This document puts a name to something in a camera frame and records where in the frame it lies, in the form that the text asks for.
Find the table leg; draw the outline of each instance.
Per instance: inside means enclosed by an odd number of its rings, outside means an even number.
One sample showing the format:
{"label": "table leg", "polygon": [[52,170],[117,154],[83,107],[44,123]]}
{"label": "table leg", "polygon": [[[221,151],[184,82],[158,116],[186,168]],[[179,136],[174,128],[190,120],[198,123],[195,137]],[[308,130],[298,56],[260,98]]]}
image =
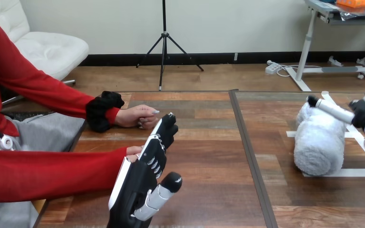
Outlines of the table leg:
{"label": "table leg", "polygon": [[303,70],[304,66],[306,65],[308,51],[310,50],[311,39],[313,37],[314,24],[316,23],[316,18],[317,18],[317,12],[313,9],[311,11],[311,21],[308,27],[308,32],[306,34],[306,40],[304,41],[303,50],[301,52],[300,63],[298,64],[298,69],[296,73],[297,81],[301,81],[301,77],[303,76]]}

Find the red sweater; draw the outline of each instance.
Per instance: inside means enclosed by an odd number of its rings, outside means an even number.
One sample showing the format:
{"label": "red sweater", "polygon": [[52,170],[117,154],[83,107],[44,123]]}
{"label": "red sweater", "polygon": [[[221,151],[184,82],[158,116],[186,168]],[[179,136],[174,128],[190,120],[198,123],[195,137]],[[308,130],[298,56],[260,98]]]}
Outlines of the red sweater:
{"label": "red sweater", "polygon": [[[86,118],[86,104],[94,99],[37,70],[1,28],[0,84],[56,112],[79,118]],[[111,124],[118,111],[107,111]],[[2,114],[0,130],[6,135],[19,135]],[[0,202],[110,189],[125,154],[126,148],[107,153],[0,151]]]}

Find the black tripod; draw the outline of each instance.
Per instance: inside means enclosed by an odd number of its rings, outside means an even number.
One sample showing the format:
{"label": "black tripod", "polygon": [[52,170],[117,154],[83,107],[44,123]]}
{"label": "black tripod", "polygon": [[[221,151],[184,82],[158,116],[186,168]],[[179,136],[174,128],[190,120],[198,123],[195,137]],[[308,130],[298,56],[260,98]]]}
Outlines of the black tripod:
{"label": "black tripod", "polygon": [[166,59],[168,59],[169,57],[167,56],[167,38],[169,38],[189,59],[190,61],[194,64],[197,65],[199,67],[199,69],[201,69],[201,71],[203,71],[202,67],[198,64],[196,64],[193,59],[191,58],[191,56],[186,53],[183,48],[180,47],[180,45],[178,45],[173,38],[171,38],[170,34],[167,32],[166,29],[166,1],[163,0],[163,33],[160,36],[160,38],[156,41],[156,43],[153,45],[153,47],[149,50],[149,52],[145,55],[145,57],[142,59],[142,61],[140,63],[138,63],[138,65],[136,65],[136,68],[138,68],[146,59],[146,57],[150,54],[150,52],[152,52],[152,50],[154,49],[154,47],[160,42],[161,39],[163,39],[163,53],[162,53],[162,67],[160,69],[160,83],[159,83],[159,91],[162,90],[162,80],[163,80],[163,72],[164,72],[164,62]]}

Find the gray pants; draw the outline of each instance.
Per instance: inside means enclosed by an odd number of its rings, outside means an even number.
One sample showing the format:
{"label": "gray pants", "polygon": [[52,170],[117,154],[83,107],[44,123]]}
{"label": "gray pants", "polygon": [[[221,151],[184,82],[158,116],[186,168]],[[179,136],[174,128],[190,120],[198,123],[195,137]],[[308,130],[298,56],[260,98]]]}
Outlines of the gray pants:
{"label": "gray pants", "polygon": [[[57,113],[22,122],[8,119],[20,133],[20,137],[12,137],[14,149],[18,151],[62,152],[70,146],[84,122],[83,119]],[[37,217],[38,213],[30,201],[0,203],[0,228],[31,228]]]}

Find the wooden table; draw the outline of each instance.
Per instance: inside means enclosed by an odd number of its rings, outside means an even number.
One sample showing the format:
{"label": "wooden table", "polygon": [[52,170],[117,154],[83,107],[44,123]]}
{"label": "wooden table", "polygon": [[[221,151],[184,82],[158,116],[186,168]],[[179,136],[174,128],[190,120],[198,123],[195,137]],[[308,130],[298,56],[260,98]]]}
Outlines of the wooden table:
{"label": "wooden table", "polygon": [[[305,93],[122,93],[124,108],[146,104],[177,116],[179,132],[164,173],[181,190],[153,228],[365,227],[365,178],[304,177],[294,166],[296,115]],[[345,105],[362,94],[332,94]],[[75,152],[142,145],[149,132],[86,129]],[[346,140],[344,168],[365,168],[365,152]],[[38,228],[105,228],[111,190],[49,201]]]}
{"label": "wooden table", "polygon": [[[179,132],[167,153],[164,173],[182,175],[181,190],[156,214],[151,225],[207,228],[263,228],[264,217],[252,181],[228,92],[123,93],[124,108],[146,104],[173,112]],[[76,152],[109,151],[143,145],[149,131],[86,129]],[[49,202],[39,228],[106,227],[109,191]]]}

